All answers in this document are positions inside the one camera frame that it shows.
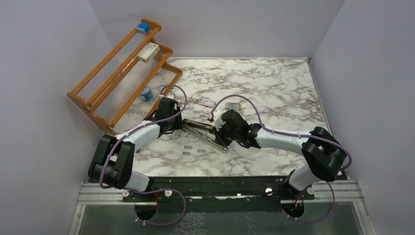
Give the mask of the red white staple box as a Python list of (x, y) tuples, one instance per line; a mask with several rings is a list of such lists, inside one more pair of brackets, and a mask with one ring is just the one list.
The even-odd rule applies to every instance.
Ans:
[(201, 100), (201, 103), (200, 104), (202, 106), (206, 106), (206, 107), (211, 107), (211, 108), (214, 108), (215, 107), (215, 101), (209, 100), (209, 99), (206, 99), (206, 98), (203, 98)]

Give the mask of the black stapler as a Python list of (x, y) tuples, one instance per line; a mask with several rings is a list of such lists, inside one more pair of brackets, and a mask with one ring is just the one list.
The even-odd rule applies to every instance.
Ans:
[(202, 130), (208, 131), (211, 134), (214, 134), (215, 131), (216, 131), (216, 128), (213, 125), (197, 122), (197, 121), (190, 120), (190, 119), (184, 119), (183, 124), (185, 124), (189, 127), (192, 127), (192, 128), (197, 128), (197, 129), (202, 129)]

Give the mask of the silver staple strip tray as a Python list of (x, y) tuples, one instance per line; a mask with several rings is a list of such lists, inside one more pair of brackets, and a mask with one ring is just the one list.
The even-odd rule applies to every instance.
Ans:
[(235, 102), (227, 102), (226, 105), (225, 105), (225, 108), (227, 110), (240, 111), (241, 110), (241, 104), (240, 103), (235, 103)]

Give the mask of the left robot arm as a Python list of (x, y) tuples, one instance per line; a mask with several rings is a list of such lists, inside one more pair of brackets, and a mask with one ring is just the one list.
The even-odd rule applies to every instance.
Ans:
[(153, 197), (153, 179), (133, 171), (136, 151), (164, 134), (171, 134), (183, 127), (178, 102), (163, 97), (158, 108), (136, 128), (117, 136), (103, 135), (96, 147), (88, 177), (104, 186), (135, 190), (142, 201)]

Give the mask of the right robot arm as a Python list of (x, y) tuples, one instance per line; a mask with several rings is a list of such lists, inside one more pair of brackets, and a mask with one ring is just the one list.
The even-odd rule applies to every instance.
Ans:
[(342, 171), (345, 150), (322, 127), (309, 132), (283, 132), (260, 124), (248, 124), (235, 110), (214, 111), (215, 139), (228, 146), (233, 141), (244, 148), (273, 148), (303, 155), (304, 166), (293, 170), (282, 186), (283, 195), (295, 199), (318, 181), (333, 182)]

